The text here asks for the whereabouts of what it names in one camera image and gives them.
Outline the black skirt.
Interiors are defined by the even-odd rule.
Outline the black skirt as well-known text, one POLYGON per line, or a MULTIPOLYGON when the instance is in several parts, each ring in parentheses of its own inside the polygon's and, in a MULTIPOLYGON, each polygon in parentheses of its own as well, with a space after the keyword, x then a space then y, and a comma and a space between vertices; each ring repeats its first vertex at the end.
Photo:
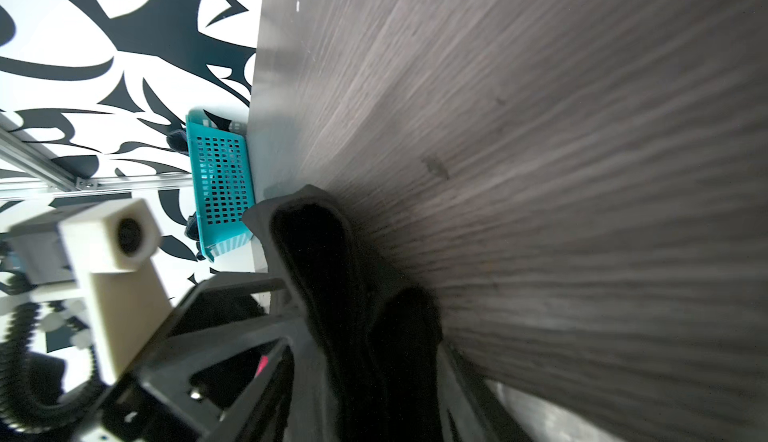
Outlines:
POLYGON ((362 240, 328 193, 307 185, 248 209, 245 225, 285 282, 326 364, 314 439, 440 441, 439 311, 362 240))

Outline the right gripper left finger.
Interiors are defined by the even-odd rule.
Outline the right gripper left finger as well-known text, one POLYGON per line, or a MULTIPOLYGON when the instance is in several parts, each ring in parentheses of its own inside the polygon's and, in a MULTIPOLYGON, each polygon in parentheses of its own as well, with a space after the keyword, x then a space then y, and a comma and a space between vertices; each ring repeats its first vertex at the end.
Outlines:
POLYGON ((315 346, 262 345, 224 362, 223 441, 325 441, 327 363, 315 346))

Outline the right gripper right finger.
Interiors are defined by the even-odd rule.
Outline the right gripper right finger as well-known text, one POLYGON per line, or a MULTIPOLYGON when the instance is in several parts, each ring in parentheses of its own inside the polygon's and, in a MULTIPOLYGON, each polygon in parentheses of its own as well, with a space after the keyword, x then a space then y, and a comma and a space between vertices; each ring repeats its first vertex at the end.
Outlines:
POLYGON ((436 368, 444 441, 531 441, 483 378, 447 342, 438 345, 436 368))

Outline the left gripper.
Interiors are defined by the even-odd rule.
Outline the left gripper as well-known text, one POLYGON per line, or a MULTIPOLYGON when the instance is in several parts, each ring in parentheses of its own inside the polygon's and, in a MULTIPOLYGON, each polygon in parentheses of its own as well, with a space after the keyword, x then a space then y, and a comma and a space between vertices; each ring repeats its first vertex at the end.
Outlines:
POLYGON ((223 441, 224 362, 290 345, 257 296, 284 289, 265 273, 219 273, 188 292, 77 429, 80 441, 223 441))

